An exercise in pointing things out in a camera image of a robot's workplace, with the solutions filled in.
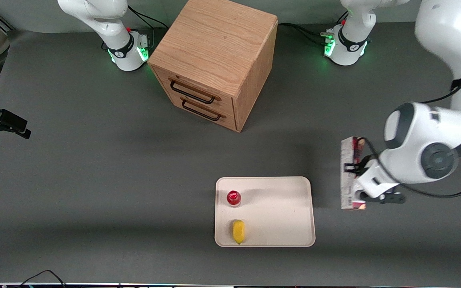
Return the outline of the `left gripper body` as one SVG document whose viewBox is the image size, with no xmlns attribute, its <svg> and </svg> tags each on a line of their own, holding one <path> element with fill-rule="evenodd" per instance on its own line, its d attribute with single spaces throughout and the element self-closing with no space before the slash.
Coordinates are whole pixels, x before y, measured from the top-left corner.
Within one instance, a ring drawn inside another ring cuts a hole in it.
<svg viewBox="0 0 461 288">
<path fill-rule="evenodd" d="M 352 187 L 355 189 L 391 189 L 398 186 L 376 158 L 366 157 L 355 163 L 354 169 Z"/>
</svg>

